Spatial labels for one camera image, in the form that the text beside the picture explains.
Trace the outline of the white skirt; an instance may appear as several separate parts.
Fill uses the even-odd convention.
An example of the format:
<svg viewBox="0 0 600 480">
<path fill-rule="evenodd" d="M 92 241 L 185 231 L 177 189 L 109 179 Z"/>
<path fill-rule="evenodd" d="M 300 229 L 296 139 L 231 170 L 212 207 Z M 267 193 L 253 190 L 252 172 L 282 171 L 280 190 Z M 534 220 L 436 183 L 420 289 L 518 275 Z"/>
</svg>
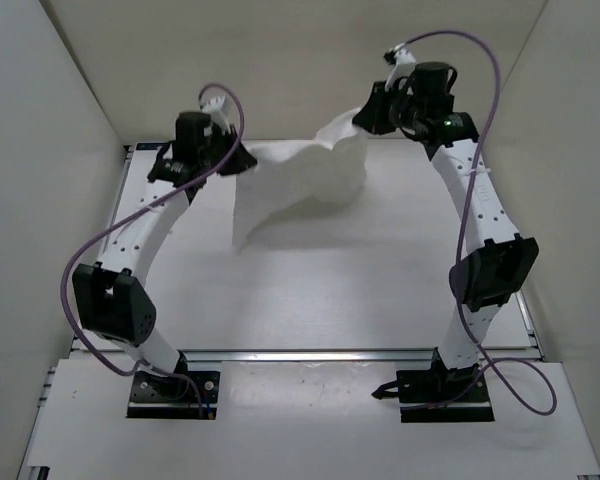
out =
<svg viewBox="0 0 600 480">
<path fill-rule="evenodd" d="M 246 150 L 257 165 L 236 177 L 232 245 L 242 247 L 265 221 L 312 200 L 353 201 L 366 181 L 367 134 L 353 124 L 359 107 L 335 117 L 311 139 L 259 141 Z"/>
</svg>

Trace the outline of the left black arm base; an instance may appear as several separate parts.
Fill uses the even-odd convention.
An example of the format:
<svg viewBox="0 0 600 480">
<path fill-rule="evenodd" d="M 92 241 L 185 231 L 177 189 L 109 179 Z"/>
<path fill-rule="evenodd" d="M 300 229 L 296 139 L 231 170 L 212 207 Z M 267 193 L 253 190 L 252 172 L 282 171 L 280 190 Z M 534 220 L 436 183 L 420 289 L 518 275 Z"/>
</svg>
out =
<svg viewBox="0 0 600 480">
<path fill-rule="evenodd" d="M 176 374 L 181 378 L 139 370 L 135 373 L 126 409 L 129 419 L 215 420 L 218 413 L 219 364 L 194 367 L 182 356 Z"/>
</svg>

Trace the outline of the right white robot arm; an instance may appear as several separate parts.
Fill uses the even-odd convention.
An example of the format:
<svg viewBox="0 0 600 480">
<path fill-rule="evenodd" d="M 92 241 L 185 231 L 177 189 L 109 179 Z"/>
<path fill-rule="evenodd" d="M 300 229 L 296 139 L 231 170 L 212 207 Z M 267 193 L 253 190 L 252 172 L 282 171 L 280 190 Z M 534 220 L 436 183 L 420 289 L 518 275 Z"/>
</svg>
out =
<svg viewBox="0 0 600 480">
<path fill-rule="evenodd" d="M 460 259 L 449 284 L 458 305 L 428 376 L 429 391 L 451 400 L 464 388 L 460 371 L 473 368 L 493 318 L 520 290 L 539 247 L 523 237 L 501 204 L 478 146 L 471 116 L 454 109 L 457 71 L 444 62 L 396 64 L 377 81 L 354 124 L 373 135 L 399 130 L 421 144 L 443 179 L 461 219 Z"/>
</svg>

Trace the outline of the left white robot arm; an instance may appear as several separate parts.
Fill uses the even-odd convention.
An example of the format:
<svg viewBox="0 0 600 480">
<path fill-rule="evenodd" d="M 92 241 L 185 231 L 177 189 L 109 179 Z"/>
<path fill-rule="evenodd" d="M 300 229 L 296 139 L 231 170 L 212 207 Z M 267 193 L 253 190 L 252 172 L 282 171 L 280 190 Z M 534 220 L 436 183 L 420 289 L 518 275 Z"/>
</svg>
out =
<svg viewBox="0 0 600 480">
<path fill-rule="evenodd" d="M 145 290 L 149 269 L 206 174 L 239 175 L 256 164 L 226 113 L 180 113 L 174 139 L 156 152 L 134 219 L 110 233 L 93 264 L 80 264 L 72 274 L 82 328 L 118 345 L 154 374 L 154 385 L 165 397 L 183 395 L 189 373 L 183 354 L 157 330 L 157 309 Z"/>
</svg>

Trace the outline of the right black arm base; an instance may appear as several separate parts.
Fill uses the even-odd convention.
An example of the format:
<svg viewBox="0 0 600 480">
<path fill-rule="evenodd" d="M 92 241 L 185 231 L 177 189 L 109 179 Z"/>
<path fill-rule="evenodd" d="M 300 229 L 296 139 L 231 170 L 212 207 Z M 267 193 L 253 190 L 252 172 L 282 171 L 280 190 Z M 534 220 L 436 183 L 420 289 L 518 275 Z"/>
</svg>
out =
<svg viewBox="0 0 600 480">
<path fill-rule="evenodd" d="M 435 350 L 427 370 L 397 370 L 371 396 L 397 398 L 402 423 L 490 423 L 495 420 L 484 374 L 476 360 L 448 369 Z"/>
</svg>

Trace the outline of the left blue label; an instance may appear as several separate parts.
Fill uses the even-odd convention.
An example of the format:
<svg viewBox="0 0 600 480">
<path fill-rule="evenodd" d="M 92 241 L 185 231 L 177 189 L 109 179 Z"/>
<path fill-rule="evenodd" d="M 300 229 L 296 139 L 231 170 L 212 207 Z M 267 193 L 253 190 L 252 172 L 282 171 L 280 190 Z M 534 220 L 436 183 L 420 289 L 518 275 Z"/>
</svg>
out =
<svg viewBox="0 0 600 480">
<path fill-rule="evenodd" d="M 139 142 L 135 145 L 135 151 L 158 151 L 164 147 L 169 147 L 169 142 Z"/>
</svg>

